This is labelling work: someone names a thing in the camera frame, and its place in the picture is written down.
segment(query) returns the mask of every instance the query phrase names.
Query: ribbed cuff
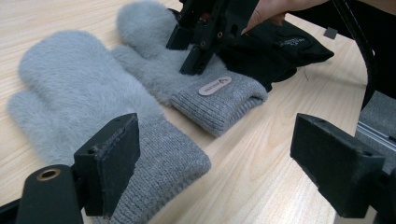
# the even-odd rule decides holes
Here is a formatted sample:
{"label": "ribbed cuff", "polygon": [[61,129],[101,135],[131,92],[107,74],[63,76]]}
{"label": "ribbed cuff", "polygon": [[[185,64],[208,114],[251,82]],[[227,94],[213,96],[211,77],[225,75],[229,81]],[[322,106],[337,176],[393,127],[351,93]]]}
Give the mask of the ribbed cuff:
{"label": "ribbed cuff", "polygon": [[256,80],[227,72],[195,79],[172,96],[172,105],[208,132],[220,136],[267,99]]}
{"label": "ribbed cuff", "polygon": [[206,154],[165,119],[140,122],[139,131],[141,156],[111,223],[148,222],[211,166]]}

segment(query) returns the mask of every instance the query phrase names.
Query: gray mitten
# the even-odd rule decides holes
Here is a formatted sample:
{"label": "gray mitten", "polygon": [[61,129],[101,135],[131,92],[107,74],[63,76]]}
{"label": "gray mitten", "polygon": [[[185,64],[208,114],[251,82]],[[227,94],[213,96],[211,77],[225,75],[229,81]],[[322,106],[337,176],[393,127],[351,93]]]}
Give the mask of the gray mitten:
{"label": "gray mitten", "polygon": [[127,5],[120,10],[117,27],[130,48],[116,47],[112,53],[161,103],[222,135],[261,105],[267,92],[256,80],[228,71],[217,56],[200,76],[181,75],[189,51],[165,47],[176,24],[173,13],[157,2]]}
{"label": "gray mitten", "polygon": [[141,156],[111,219],[144,223],[210,169],[210,160],[163,117],[158,103],[94,36],[60,32],[29,49],[19,68],[29,88],[8,112],[47,163],[73,154],[111,119],[139,117]]}

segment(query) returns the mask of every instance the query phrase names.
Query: brand label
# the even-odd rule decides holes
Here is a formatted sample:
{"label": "brand label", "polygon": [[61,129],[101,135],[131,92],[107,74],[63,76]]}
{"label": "brand label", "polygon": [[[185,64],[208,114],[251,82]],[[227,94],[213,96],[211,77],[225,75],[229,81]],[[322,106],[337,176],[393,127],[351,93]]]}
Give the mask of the brand label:
{"label": "brand label", "polygon": [[201,95],[211,95],[218,91],[219,89],[227,86],[231,82],[231,77],[220,77],[215,81],[210,82],[207,85],[204,85],[198,92]]}
{"label": "brand label", "polygon": [[289,40],[279,41],[276,43],[276,46],[282,48],[284,46],[298,46],[301,42],[305,42],[303,38],[293,38]]}

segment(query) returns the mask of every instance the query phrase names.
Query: table surface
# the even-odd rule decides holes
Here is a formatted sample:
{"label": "table surface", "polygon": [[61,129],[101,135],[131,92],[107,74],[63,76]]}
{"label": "table surface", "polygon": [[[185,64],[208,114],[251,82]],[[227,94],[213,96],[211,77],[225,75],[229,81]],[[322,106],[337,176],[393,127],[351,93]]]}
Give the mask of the table surface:
{"label": "table surface", "polygon": [[[47,165],[7,113],[9,97],[25,88],[17,68],[22,54],[56,31],[78,29],[109,48],[120,43],[117,11],[130,1],[2,1],[0,5],[0,204],[21,197],[24,179]],[[177,0],[163,0],[181,9]],[[299,68],[276,83],[263,105],[251,110],[222,137],[214,137],[173,108],[168,120],[212,161],[212,169],[166,205],[151,223],[333,223],[335,212],[290,158],[297,113],[317,116],[354,134],[366,83],[356,44],[291,15],[335,56]]]}

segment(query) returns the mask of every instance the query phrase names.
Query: glove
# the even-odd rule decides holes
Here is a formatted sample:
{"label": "glove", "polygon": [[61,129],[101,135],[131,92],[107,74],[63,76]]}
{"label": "glove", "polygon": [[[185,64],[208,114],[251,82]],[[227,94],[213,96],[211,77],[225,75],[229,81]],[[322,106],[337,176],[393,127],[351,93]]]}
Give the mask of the glove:
{"label": "glove", "polygon": [[253,78],[227,71],[216,56],[200,76],[181,75],[178,71],[189,51],[165,47],[176,23],[173,13],[157,2],[126,5],[117,27],[129,47],[116,47],[112,53],[158,101],[174,106],[208,132],[222,135],[261,105],[267,92]]}
{"label": "glove", "polygon": [[210,169],[206,154],[90,34],[44,39],[24,54],[19,74],[29,90],[13,95],[7,109],[48,164],[72,165],[75,151],[111,119],[137,113],[141,156],[113,223],[147,222]]}
{"label": "glove", "polygon": [[297,67],[324,62],[334,53],[287,21],[282,26],[265,21],[218,55],[228,69],[253,77],[270,91],[273,82],[292,77]]}

